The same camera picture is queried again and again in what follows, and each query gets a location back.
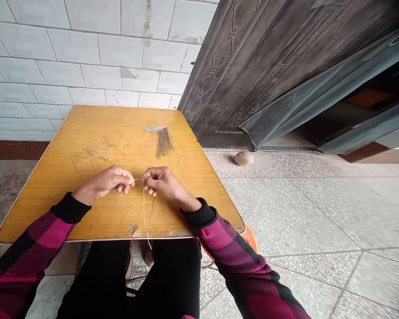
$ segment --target person's right hand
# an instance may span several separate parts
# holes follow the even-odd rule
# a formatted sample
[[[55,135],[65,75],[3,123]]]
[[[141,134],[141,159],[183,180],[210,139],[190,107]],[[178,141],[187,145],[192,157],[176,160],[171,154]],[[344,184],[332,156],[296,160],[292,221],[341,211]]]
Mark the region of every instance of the person's right hand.
[[[151,167],[142,176],[145,190],[156,196],[160,192],[164,197],[177,201],[186,212],[195,212],[201,209],[202,204],[189,193],[177,180],[168,167]]]

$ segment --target door panel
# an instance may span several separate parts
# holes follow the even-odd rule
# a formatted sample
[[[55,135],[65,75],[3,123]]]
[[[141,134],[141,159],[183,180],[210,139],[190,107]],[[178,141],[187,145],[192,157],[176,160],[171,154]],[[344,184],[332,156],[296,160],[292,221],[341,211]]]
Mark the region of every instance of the door panel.
[[[251,146],[238,125],[399,27],[399,2],[221,0],[183,94],[203,147]]]

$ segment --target striped sweater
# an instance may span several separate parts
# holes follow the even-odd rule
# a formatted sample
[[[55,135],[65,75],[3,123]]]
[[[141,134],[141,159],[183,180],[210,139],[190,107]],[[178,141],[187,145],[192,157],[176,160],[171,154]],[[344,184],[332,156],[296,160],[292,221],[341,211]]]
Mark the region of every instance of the striped sweater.
[[[189,225],[214,258],[244,318],[309,318],[264,258],[199,198],[203,207],[185,213]],[[44,270],[90,210],[70,193],[33,222],[0,258],[0,319],[25,317]]]

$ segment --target wooden table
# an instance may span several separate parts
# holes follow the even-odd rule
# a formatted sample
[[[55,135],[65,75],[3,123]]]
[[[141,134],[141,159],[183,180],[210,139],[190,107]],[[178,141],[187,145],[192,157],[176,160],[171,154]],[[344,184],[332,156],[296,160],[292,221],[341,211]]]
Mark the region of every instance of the wooden table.
[[[158,135],[145,127],[167,126],[176,151],[156,158]],[[113,149],[103,158],[88,153]],[[244,222],[211,167],[182,113],[176,110],[112,106],[75,106],[40,159],[0,228],[0,242],[12,243],[68,191],[101,170],[119,165],[140,178],[142,166],[168,166],[196,197],[203,197],[238,232]],[[110,192],[99,198],[69,236],[69,241],[146,238],[143,184],[136,181],[127,196]],[[145,193],[149,238],[190,237],[174,203]]]

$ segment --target small ball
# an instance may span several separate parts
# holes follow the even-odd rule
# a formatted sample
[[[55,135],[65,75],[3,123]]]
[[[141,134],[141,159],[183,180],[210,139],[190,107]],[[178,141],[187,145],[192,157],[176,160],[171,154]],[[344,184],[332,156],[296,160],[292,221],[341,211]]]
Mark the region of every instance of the small ball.
[[[251,152],[239,152],[235,155],[234,161],[238,165],[248,165],[254,162],[254,155]]]

